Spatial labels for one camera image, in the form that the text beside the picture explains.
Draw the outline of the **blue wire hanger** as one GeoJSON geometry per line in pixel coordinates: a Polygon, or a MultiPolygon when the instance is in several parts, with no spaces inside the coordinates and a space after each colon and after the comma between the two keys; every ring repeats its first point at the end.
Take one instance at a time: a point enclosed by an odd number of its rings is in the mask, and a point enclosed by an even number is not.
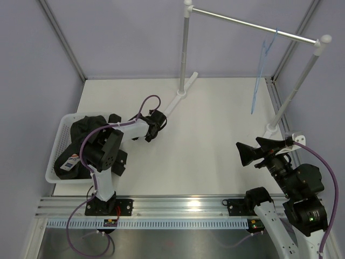
{"type": "Polygon", "coordinates": [[[254,85],[254,90],[253,90],[253,97],[252,97],[252,104],[251,104],[251,114],[254,113],[255,107],[256,107],[256,100],[257,100],[257,93],[259,89],[259,84],[260,84],[260,79],[263,76],[263,72],[266,66],[267,62],[267,56],[268,53],[270,52],[270,49],[275,41],[275,38],[278,35],[278,29],[274,31],[274,36],[272,37],[271,41],[269,43],[266,42],[266,38],[264,39],[261,50],[260,50],[260,58],[258,62],[258,67],[257,67],[257,76],[256,76],[256,82],[254,85]]]}

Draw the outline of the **black pinstripe shirt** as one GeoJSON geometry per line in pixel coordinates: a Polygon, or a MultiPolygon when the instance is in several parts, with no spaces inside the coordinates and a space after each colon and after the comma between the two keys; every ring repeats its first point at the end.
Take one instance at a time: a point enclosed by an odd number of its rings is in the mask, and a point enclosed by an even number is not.
{"type": "MultiPolygon", "coordinates": [[[[121,117],[111,114],[108,121],[101,116],[85,116],[74,122],[70,129],[71,144],[62,152],[54,163],[54,171],[62,180],[91,178],[89,170],[81,163],[79,153],[84,139],[95,129],[109,123],[120,122],[121,117]]],[[[94,133],[86,142],[82,158],[96,169],[111,169],[113,174],[121,176],[125,171],[127,153],[120,150],[119,136],[112,128],[94,133]]]]}

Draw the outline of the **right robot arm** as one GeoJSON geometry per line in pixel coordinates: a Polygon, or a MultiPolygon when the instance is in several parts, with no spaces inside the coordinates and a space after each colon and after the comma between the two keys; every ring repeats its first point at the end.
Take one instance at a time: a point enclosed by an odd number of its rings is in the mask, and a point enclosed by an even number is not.
{"type": "Polygon", "coordinates": [[[255,168],[267,168],[287,201],[284,213],[292,225],[293,242],[278,217],[273,199],[264,187],[246,191],[244,208],[256,214],[263,223],[278,252],[279,258],[319,258],[322,239],[328,228],[327,213],[317,194],[324,190],[318,167],[302,164],[293,168],[288,153],[306,144],[306,138],[294,133],[285,140],[257,137],[258,147],[237,142],[241,164],[259,160],[255,168]]]}

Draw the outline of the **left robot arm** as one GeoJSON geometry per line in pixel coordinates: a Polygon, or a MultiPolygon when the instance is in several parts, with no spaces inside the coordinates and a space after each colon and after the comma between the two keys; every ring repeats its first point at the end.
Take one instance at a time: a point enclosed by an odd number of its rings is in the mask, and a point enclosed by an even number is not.
{"type": "Polygon", "coordinates": [[[164,113],[151,110],[148,116],[139,113],[130,121],[108,123],[88,134],[79,152],[80,162],[89,170],[94,186],[94,192],[86,202],[85,215],[120,214],[121,206],[128,203],[117,200],[112,173],[116,170],[115,162],[120,155],[121,144],[139,138],[151,142],[166,124],[164,113]]]}

